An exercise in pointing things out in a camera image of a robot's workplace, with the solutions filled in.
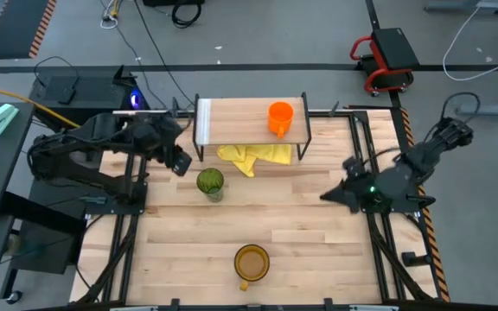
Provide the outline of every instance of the yellow cloth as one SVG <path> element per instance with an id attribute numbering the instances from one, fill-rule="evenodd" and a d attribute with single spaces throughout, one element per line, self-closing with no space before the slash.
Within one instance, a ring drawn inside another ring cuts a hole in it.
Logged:
<path id="1" fill-rule="evenodd" d="M 218 157 L 231 161 L 247 177 L 254 177 L 253 166 L 257 159 L 279 164 L 291 164 L 291 145 L 238 145 L 220 146 Z"/>

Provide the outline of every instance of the wooden tabletop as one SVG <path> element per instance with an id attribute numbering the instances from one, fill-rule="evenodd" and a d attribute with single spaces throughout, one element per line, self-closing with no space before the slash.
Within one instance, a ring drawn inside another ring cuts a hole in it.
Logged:
<path id="1" fill-rule="evenodd" d="M 268 108 L 276 102 L 293 107 L 293 120 L 284 138 L 268 130 Z M 309 139 L 303 98 L 200 98 L 196 142 L 222 144 L 306 143 Z"/>
<path id="2" fill-rule="evenodd" d="M 376 150 L 397 146 L 390 112 L 369 111 L 368 116 Z M 334 303 L 379 303 L 366 215 L 319 199 L 345 176 L 342 162 L 353 154 L 348 121 L 310 121 L 313 140 L 303 160 L 294 152 L 290 166 L 257 161 L 255 178 L 220 160 L 216 147 L 205 148 L 205 162 L 193 161 L 182 178 L 151 162 L 127 303 L 169 305 L 180 298 L 182 305 L 323 304 L 325 297 Z M 195 158 L 191 132 L 177 142 Z M 393 156 L 380 156 L 380 168 L 391 166 Z M 101 171 L 119 175 L 124 164 L 125 155 L 105 153 Z M 225 176 L 224 200 L 218 204 L 209 203 L 195 185 L 204 168 L 217 168 Z M 400 214 L 390 217 L 397 252 L 424 254 L 420 231 Z M 88 282 L 107 263 L 114 222 L 115 216 L 105 216 L 84 238 L 79 267 Z M 244 244 L 261 245 L 271 256 L 266 277 L 246 292 L 239 290 L 233 269 L 235 253 Z M 384 265 L 395 298 L 386 260 Z M 436 296 L 428 266 L 407 269 L 425 292 Z M 117 271 L 119 279 L 122 268 Z M 76 277 L 71 300 L 85 292 Z"/>

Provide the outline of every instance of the orange mug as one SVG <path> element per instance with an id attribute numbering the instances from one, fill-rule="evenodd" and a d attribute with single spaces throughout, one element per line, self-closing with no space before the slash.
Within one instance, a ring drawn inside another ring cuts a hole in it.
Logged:
<path id="1" fill-rule="evenodd" d="M 282 139 L 290 130 L 293 107 L 285 102 L 276 102 L 268 108 L 268 129 Z"/>

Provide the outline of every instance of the concrete floor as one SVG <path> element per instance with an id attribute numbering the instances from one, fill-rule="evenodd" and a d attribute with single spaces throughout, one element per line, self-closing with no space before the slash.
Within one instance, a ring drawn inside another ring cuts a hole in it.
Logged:
<path id="1" fill-rule="evenodd" d="M 383 28 L 401 27 L 422 64 L 439 65 L 468 13 L 428 14 L 416 0 L 375 1 Z M 371 31 L 362 1 L 209 0 L 200 21 L 176 29 L 168 17 L 142 7 L 157 44 L 169 64 L 351 64 L 353 41 Z M 135 65 L 134 56 L 115 30 L 99 27 L 98 0 L 59 1 L 41 51 L 34 60 L 0 60 L 0 66 L 33 66 L 59 55 L 76 66 Z M 160 60 L 144 33 L 134 3 L 124 0 L 120 28 L 145 65 Z M 478 16 L 469 24 L 449 57 L 450 64 L 498 63 L 498 16 Z M 48 64 L 61 66 L 58 61 Z M 469 76 L 475 73 L 455 73 Z M 183 90 L 205 97 L 293 96 L 306 91 L 310 108 L 341 105 L 391 105 L 385 94 L 371 98 L 362 91 L 361 73 L 351 71 L 238 71 L 174 73 Z M 166 73 L 148 73 L 155 93 L 187 104 Z M 0 74 L 0 88 L 28 95 L 32 73 Z M 484 105 L 498 104 L 498 73 L 455 82 L 440 72 L 415 73 L 415 83 L 401 103 L 409 111 L 419 139 L 437 121 L 441 105 L 454 92 L 476 92 Z M 0 96 L 1 101 L 10 101 Z M 498 118 L 472 121 L 475 141 L 442 156 L 426 192 L 437 198 L 431 207 L 437 243 L 453 301 L 498 304 Z M 26 149 L 43 129 L 33 126 Z M 32 176 L 21 155 L 10 190 L 28 196 Z M 6 266 L 0 268 L 1 278 Z M 25 293 L 14 306 L 0 310 L 58 306 L 67 302 L 74 271 L 64 276 L 23 272 L 16 289 Z"/>

